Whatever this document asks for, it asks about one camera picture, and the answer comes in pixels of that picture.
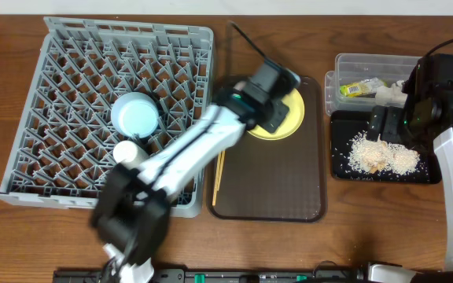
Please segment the yellow round plate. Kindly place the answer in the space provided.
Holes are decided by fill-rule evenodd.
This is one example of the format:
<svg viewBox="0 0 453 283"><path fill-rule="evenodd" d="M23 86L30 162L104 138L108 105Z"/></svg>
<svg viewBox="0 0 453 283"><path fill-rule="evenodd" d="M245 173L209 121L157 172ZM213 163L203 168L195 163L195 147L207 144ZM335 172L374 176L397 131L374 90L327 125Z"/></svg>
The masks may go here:
<svg viewBox="0 0 453 283"><path fill-rule="evenodd" d="M280 140L294 134L304 120L304 100L300 92L294 89L282 99L282 102L289 107L289 113L274 133L269 133L262 127L256 126L249 131L249 134L258 139L268 141Z"/></svg>

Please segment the white tissue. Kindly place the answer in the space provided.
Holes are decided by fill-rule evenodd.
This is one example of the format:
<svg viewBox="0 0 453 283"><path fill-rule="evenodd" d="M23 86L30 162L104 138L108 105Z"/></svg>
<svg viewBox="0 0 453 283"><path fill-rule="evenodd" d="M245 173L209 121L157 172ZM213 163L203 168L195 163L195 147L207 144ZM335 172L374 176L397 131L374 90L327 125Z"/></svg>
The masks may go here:
<svg viewBox="0 0 453 283"><path fill-rule="evenodd" d="M403 108L407 100L407 94L403 92L403 85L404 81L399 80L390 87L378 87L375 94L376 105Z"/></svg>

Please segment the rice food waste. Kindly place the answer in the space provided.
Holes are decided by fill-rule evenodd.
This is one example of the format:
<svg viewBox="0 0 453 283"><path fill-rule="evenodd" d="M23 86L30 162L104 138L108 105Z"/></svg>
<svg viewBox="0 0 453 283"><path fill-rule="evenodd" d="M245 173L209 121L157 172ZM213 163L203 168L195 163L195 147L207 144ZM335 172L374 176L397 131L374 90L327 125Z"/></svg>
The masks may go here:
<svg viewBox="0 0 453 283"><path fill-rule="evenodd" d="M368 141L366 131L360 131L345 143L351 148L347 152L335 153L343 161L339 165L347 173L408 175L416 172L421 161L420 154L404 145L386 141Z"/></svg>

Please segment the green snack wrapper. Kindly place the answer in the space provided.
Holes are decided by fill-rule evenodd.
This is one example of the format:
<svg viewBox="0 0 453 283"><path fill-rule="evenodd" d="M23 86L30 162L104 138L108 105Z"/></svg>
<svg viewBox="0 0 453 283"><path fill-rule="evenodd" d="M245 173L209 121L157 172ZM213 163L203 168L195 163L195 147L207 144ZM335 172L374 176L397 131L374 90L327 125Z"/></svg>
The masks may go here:
<svg viewBox="0 0 453 283"><path fill-rule="evenodd" d="M381 86L387 86L387 83L379 78L371 78L342 85L339 91L345 97L371 97Z"/></svg>

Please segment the wooden chopstick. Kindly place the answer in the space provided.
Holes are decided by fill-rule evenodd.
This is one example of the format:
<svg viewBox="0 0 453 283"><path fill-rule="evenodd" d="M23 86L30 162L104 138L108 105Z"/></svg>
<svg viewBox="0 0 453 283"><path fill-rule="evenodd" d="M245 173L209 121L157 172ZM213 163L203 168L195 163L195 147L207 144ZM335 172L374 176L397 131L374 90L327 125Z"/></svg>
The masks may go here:
<svg viewBox="0 0 453 283"><path fill-rule="evenodd" d="M224 156L225 156L225 152L222 151L218 155L218 159L217 159L216 170L215 170L215 181L214 181L213 194L212 194L212 205L213 206L215 206L216 199L217 199L217 193L219 191L219 187L220 187L220 183L221 183Z"/></svg>
<svg viewBox="0 0 453 283"><path fill-rule="evenodd" d="M218 164L217 164L217 169L216 169L216 181L215 181L215 184L217 186L220 186L220 183L221 183L225 156L226 156L226 152L225 151L222 151L219 154L219 159L218 159Z"/></svg>

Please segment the light blue bowl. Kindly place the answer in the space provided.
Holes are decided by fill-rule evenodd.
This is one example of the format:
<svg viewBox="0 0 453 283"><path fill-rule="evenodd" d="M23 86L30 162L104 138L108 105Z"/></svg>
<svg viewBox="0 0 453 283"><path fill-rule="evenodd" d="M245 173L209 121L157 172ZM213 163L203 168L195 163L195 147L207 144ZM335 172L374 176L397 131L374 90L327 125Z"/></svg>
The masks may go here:
<svg viewBox="0 0 453 283"><path fill-rule="evenodd" d="M118 97L111 110L112 125L120 134L129 138L150 136L157 129L159 118L153 99L139 92Z"/></svg>

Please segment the cream white cup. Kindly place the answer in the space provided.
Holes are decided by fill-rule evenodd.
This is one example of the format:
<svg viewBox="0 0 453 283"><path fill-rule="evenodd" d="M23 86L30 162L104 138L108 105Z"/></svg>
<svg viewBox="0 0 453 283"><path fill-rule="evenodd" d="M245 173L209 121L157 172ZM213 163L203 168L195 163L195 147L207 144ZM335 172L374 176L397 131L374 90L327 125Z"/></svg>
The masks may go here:
<svg viewBox="0 0 453 283"><path fill-rule="evenodd" d="M126 164L130 167L137 167L149 159L144 149L133 141L121 141L117 143L112 151L114 160L119 164Z"/></svg>

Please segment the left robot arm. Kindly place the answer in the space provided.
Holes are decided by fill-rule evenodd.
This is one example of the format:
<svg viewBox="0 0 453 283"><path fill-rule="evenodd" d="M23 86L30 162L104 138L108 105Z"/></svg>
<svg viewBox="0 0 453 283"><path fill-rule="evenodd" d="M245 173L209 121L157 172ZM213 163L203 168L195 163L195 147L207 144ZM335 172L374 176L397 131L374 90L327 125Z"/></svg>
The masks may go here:
<svg viewBox="0 0 453 283"><path fill-rule="evenodd" d="M300 77L265 60L240 85L219 88L200 120L161 152L136 165L119 162L109 172L90 217L109 254L98 281L150 281L151 258L167 236L174 199L246 131L278 129L289 114L282 100Z"/></svg>

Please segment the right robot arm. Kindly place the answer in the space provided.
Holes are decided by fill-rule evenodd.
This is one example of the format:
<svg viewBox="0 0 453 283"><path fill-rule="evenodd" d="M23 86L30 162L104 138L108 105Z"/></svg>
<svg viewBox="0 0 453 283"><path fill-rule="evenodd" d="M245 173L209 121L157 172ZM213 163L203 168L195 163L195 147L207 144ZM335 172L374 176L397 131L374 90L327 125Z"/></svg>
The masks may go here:
<svg viewBox="0 0 453 283"><path fill-rule="evenodd" d="M433 153L444 184L447 251L444 269L417 272L388 263L371 263L368 282L453 282L453 55L426 54L403 85L402 108L376 106L367 139L381 139Z"/></svg>

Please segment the black waste tray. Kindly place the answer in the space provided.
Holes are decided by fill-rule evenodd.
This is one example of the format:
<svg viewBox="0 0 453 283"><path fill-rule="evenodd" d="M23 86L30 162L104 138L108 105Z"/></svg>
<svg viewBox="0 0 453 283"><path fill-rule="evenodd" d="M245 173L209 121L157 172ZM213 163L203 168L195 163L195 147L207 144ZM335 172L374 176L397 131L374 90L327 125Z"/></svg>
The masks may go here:
<svg viewBox="0 0 453 283"><path fill-rule="evenodd" d="M440 167L435 155L420 155L415 171L406 175L393 171L363 173L355 171L348 164L352 151L352 140L366 133L370 112L335 111L330 118L330 153L332 175L339 179L369 182L400 182L437 184L442 180Z"/></svg>

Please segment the grey plastic dishwasher rack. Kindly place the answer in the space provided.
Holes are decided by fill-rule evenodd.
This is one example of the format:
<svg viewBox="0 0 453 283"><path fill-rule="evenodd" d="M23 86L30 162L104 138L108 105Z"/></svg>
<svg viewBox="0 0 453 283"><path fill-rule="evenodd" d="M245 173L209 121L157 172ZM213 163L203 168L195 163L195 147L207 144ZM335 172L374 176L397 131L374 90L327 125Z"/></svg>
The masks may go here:
<svg viewBox="0 0 453 283"><path fill-rule="evenodd" d="M46 17L0 200L40 208L92 208L123 138L111 108L131 91L160 117L138 144L156 154L195 124L210 102L214 35L198 26Z"/></svg>

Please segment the clear plastic bin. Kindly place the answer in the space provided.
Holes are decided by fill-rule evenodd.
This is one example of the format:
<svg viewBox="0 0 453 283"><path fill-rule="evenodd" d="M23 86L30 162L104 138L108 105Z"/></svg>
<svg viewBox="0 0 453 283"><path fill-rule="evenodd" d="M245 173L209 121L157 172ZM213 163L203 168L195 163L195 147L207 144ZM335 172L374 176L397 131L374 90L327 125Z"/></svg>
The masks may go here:
<svg viewBox="0 0 453 283"><path fill-rule="evenodd" d="M340 87L364 79L378 78L391 86L399 80L407 80L419 57L339 53L335 58L335 69L328 71L324 79L324 106L331 116L338 110L369 112L375 105L374 97L345 97Z"/></svg>

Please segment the dark brown serving tray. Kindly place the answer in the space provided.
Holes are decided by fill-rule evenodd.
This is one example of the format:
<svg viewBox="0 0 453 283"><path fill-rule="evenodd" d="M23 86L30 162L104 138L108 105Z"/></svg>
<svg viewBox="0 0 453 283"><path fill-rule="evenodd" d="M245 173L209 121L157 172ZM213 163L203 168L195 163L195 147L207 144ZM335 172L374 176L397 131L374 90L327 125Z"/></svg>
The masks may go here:
<svg viewBox="0 0 453 283"><path fill-rule="evenodd" d="M208 209L217 218L316 222L326 214L322 91L312 77L298 90L304 119L293 134L277 141L245 134L226 150L219 185L208 189Z"/></svg>

